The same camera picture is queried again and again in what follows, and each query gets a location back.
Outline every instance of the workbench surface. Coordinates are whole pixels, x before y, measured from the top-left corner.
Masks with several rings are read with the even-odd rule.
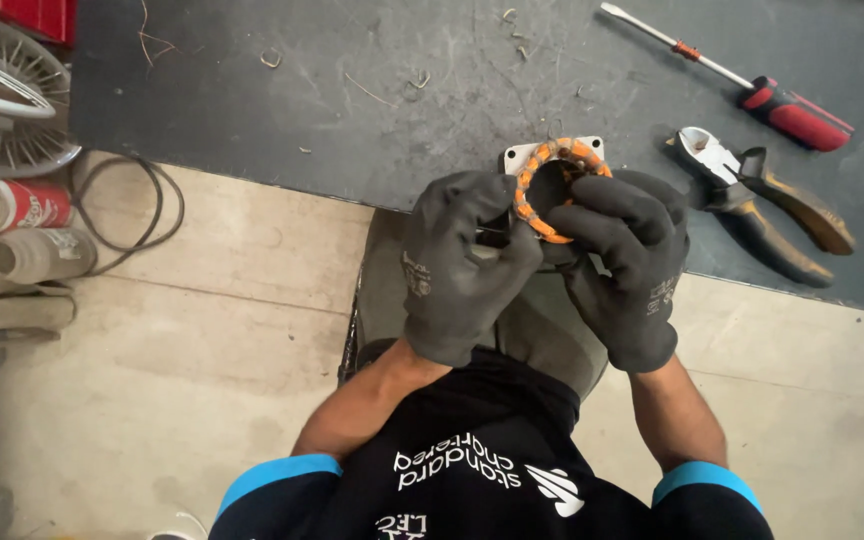
[[[855,135],[832,153],[762,126],[735,107],[737,86],[597,0],[145,1],[145,34],[177,49],[156,56],[168,45],[145,38],[152,66],[139,41],[142,0],[78,5],[71,123],[85,147],[405,211],[429,181],[494,170],[504,148],[546,139],[549,125],[558,135],[560,120],[565,135],[604,138],[613,168],[664,178],[700,207],[707,184],[666,146],[675,130],[699,126],[736,149],[767,146],[777,175],[828,202],[857,248],[818,251],[762,202],[835,273],[832,288],[809,289],[694,211],[687,271],[864,309],[864,0],[619,3],[736,73],[767,74],[843,118]],[[510,8],[514,27],[501,20]],[[259,59],[275,62],[270,47],[282,56],[274,69]],[[421,70],[431,78],[419,90],[407,82]]]

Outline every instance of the pliers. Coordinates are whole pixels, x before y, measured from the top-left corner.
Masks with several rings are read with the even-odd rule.
[[[713,202],[705,209],[720,215],[723,224],[762,264],[812,288],[833,284],[832,272],[799,251],[759,212],[756,194],[795,218],[822,251],[851,255],[856,240],[828,204],[772,174],[766,165],[765,148],[752,148],[736,157],[702,128],[679,129],[675,146],[715,185]]]

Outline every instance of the red screwdriver handle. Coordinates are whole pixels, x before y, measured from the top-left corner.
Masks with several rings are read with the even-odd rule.
[[[781,132],[819,152],[832,152],[849,142],[855,129],[795,92],[779,89],[762,76],[743,92],[739,106]]]

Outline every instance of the white mounting plate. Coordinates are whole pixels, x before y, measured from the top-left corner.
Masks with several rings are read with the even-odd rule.
[[[598,156],[600,160],[605,161],[605,144],[602,142],[602,137],[579,136],[576,137],[576,139],[588,145],[588,147],[592,149],[593,154]],[[519,171],[522,170],[525,163],[529,161],[529,156],[532,156],[532,153],[536,151],[536,148],[538,148],[540,144],[542,143],[534,142],[532,144],[519,144],[517,146],[506,148],[505,152],[502,153],[502,163],[505,166],[505,174],[519,174]]]

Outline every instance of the blue sleeve trim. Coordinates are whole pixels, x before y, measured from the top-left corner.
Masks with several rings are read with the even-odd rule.
[[[762,513],[762,506],[759,504],[756,494],[752,492],[752,488],[742,478],[729,469],[706,461],[682,463],[663,476],[652,492],[652,506],[657,505],[676,488],[692,484],[714,484],[727,487],[745,497],[759,513]]]
[[[222,497],[222,504],[219,505],[218,515],[221,516],[233,503],[264,485],[308,473],[332,473],[341,477],[342,467],[334,457],[324,453],[282,457],[260,463],[243,472],[228,486],[225,496]]]

